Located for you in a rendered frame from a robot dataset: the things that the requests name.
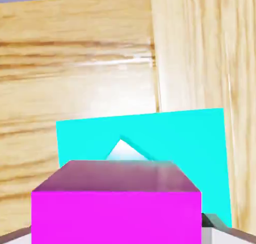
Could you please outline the small magenta cube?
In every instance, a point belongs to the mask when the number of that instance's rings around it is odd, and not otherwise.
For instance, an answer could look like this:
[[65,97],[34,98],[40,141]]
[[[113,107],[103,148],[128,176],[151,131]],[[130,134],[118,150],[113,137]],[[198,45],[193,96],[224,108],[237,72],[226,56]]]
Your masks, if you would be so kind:
[[70,161],[31,203],[31,244],[202,244],[201,192],[171,162]]

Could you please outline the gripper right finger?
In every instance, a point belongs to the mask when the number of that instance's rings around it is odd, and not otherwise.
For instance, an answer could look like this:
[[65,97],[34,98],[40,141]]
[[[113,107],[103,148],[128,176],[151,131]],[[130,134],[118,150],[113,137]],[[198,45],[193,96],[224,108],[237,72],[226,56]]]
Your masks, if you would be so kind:
[[256,244],[256,236],[227,227],[216,214],[202,213],[202,244]]

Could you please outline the large cyan box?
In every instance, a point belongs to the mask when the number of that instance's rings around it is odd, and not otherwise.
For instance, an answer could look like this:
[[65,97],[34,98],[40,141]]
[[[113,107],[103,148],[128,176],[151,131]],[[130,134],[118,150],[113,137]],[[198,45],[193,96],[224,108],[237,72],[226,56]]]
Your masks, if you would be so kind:
[[176,164],[202,192],[204,213],[232,225],[221,108],[64,120],[58,160],[151,160]]

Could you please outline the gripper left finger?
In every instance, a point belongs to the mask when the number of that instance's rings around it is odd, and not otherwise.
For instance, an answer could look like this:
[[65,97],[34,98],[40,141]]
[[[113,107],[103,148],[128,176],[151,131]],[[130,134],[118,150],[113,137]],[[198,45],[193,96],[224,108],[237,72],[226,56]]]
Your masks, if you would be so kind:
[[0,236],[0,244],[31,244],[31,226]]

